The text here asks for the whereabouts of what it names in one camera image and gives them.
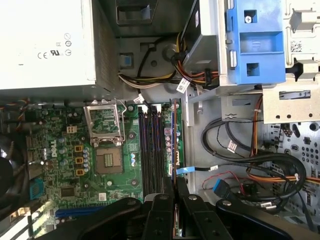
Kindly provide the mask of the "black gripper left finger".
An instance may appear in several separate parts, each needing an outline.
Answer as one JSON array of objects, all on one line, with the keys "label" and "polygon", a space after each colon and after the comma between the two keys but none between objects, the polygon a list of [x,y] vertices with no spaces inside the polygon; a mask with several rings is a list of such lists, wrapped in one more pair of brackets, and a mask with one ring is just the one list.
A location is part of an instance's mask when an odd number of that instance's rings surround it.
[{"label": "black gripper left finger", "polygon": [[123,198],[87,216],[68,221],[40,236],[41,240],[171,240],[174,221],[172,179],[164,177],[162,192],[141,202]]}]

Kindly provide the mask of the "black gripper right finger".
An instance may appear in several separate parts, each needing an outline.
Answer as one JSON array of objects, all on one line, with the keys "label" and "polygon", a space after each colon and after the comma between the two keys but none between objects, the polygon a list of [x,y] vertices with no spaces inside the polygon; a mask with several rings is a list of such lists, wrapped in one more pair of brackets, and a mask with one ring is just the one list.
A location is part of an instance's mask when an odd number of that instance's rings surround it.
[{"label": "black gripper right finger", "polygon": [[318,240],[320,235],[255,207],[220,199],[215,205],[191,194],[186,180],[176,180],[184,231],[199,240]]}]

